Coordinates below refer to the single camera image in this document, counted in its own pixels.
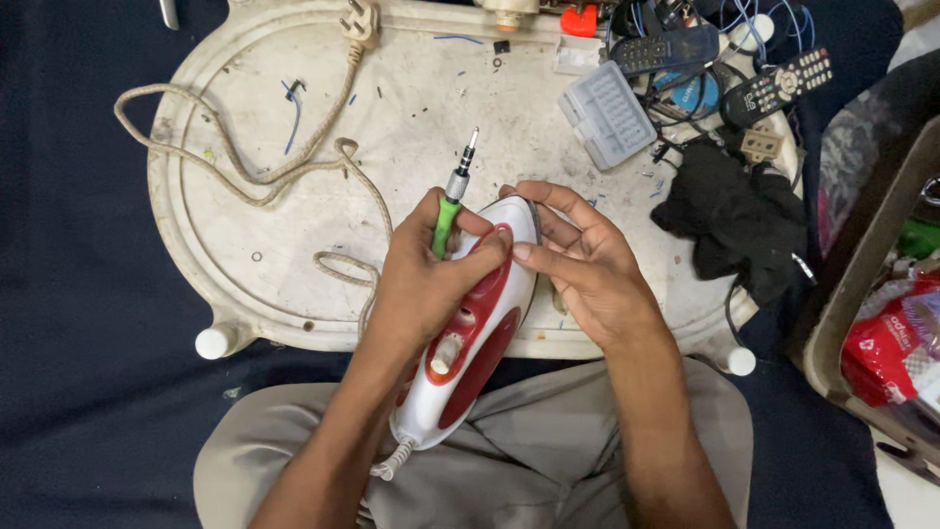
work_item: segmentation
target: electrical plug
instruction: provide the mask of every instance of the electrical plug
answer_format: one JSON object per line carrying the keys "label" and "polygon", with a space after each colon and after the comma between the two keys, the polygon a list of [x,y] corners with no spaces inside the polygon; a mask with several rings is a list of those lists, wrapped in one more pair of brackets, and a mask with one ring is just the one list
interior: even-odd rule
{"label": "electrical plug", "polygon": [[379,12],[369,2],[361,4],[349,0],[352,10],[345,19],[339,19],[343,25],[343,37],[361,42],[366,48],[379,45]]}

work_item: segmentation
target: white plastic table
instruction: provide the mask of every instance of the white plastic table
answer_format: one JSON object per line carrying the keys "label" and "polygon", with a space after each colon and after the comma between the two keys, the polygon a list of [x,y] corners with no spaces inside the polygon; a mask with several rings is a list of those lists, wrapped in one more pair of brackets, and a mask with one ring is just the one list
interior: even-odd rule
{"label": "white plastic table", "polygon": [[[626,234],[683,352],[733,344],[724,316],[731,278],[697,280],[692,243],[650,221],[650,211],[668,194],[674,169],[652,164],[650,147],[598,171],[558,109],[556,98],[575,77],[552,72],[557,16],[532,17],[507,35],[494,28],[492,13],[478,8],[405,0],[380,4],[382,45],[367,52],[352,90],[355,99],[315,157],[332,159],[336,137],[357,141],[354,158],[398,224],[429,187],[445,184],[478,126],[473,180],[463,200],[467,207],[494,200],[502,183],[543,179],[572,187],[595,200]],[[171,83],[204,97],[220,113],[249,171],[277,168],[290,159],[284,148],[294,120],[281,81],[306,83],[306,92],[299,92],[297,138],[303,143],[321,123],[345,74],[348,42],[340,36],[338,18],[347,3],[230,0],[230,7],[226,22],[199,43]],[[433,38],[445,34],[484,44]],[[497,69],[492,43],[506,38],[511,52],[499,56]],[[749,72],[745,57],[734,60]],[[768,122],[786,138],[778,161],[792,177],[796,155],[789,126],[781,113]],[[671,134],[678,142],[693,133],[667,131]],[[203,153],[234,174],[212,127],[180,97],[161,100],[151,137]],[[679,161],[675,153],[669,158]],[[387,250],[382,221],[355,179],[344,180],[338,170],[310,173],[271,204],[255,208],[175,155],[151,152],[148,176],[167,249],[211,305],[215,323],[235,329],[239,347],[266,338],[311,350],[353,349],[368,291],[323,275],[312,255],[331,249],[381,269]],[[246,192],[262,192],[232,182]],[[539,281],[507,356],[600,356],[571,316],[553,308],[548,284]],[[731,307],[738,325],[756,310],[744,292]]]}

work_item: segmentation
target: beige trousers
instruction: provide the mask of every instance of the beige trousers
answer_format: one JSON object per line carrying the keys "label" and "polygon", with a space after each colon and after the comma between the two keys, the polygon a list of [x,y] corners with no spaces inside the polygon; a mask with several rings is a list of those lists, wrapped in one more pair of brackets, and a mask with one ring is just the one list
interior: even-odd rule
{"label": "beige trousers", "polygon": [[[698,438],[744,527],[754,439],[744,397],[686,359]],[[196,461],[196,510],[210,529],[245,527],[284,465],[320,424],[337,384],[293,384],[247,395]],[[381,529],[628,527],[619,429],[603,362],[482,395],[445,442],[390,482],[373,477],[359,523]],[[391,435],[380,453],[390,454]]]}

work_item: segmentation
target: hand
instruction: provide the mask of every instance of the hand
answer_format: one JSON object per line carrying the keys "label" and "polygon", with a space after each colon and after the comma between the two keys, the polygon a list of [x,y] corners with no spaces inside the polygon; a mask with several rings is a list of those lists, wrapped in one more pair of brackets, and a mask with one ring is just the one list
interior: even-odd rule
{"label": "hand", "polygon": [[610,219],[561,185],[519,182],[515,188],[503,185],[499,196],[512,192],[537,203],[545,245],[516,243],[513,258],[551,276],[574,321],[604,353],[630,343],[637,333],[659,329],[668,334],[627,239]]}
{"label": "hand", "polygon": [[[463,297],[509,257],[512,235],[492,232],[476,251],[456,261],[441,261],[431,253],[431,240],[444,189],[434,187],[392,234],[385,256],[375,307],[363,341],[377,337],[388,345],[405,345],[420,353],[444,328]],[[457,247],[461,230],[482,236],[493,223],[466,208],[454,218],[447,250]]]}

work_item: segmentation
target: screwdriver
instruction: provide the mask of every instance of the screwdriver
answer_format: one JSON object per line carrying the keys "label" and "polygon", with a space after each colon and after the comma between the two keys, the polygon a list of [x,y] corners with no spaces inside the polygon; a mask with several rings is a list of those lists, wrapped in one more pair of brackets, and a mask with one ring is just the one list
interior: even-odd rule
{"label": "screwdriver", "polygon": [[470,136],[470,143],[463,148],[463,157],[461,164],[450,172],[450,180],[447,181],[447,188],[444,190],[444,197],[441,199],[441,213],[437,216],[437,226],[434,228],[434,242],[431,244],[431,252],[438,259],[444,259],[445,245],[450,236],[450,226],[453,224],[454,217],[461,210],[461,199],[463,192],[467,190],[467,184],[470,182],[470,161],[473,160],[473,153],[477,146],[477,136],[479,127],[474,127],[473,135]]}

